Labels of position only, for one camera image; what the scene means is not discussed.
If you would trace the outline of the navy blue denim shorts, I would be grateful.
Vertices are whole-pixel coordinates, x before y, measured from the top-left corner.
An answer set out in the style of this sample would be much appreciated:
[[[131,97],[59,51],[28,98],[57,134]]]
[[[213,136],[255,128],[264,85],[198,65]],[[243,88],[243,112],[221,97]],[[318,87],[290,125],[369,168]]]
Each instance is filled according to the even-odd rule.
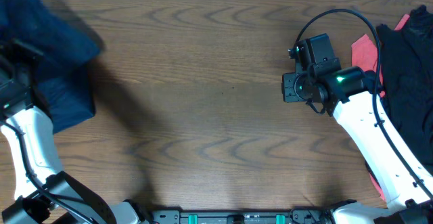
[[[1,0],[1,40],[16,40],[41,53],[35,68],[39,81],[66,76],[100,53],[89,36],[55,16],[41,0]]]

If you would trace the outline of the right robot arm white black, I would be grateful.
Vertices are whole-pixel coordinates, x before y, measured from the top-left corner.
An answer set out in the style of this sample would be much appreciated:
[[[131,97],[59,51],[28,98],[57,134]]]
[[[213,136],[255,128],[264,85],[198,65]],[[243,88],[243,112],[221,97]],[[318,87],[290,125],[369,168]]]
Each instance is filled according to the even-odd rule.
[[[378,180],[385,208],[348,201],[326,210],[324,223],[431,223],[432,175],[413,155],[386,115],[374,82],[358,67],[322,74],[285,73],[285,102],[320,103],[350,135]]]

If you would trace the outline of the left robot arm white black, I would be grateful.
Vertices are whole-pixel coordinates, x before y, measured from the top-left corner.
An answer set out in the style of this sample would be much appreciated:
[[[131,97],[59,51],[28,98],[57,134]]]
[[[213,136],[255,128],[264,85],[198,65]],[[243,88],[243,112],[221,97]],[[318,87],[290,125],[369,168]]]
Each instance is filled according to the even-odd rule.
[[[4,223],[43,223],[51,210],[66,210],[58,223],[116,223],[109,205],[64,171],[53,141],[53,123],[35,104],[28,79],[1,80],[1,133],[11,148],[15,202]]]

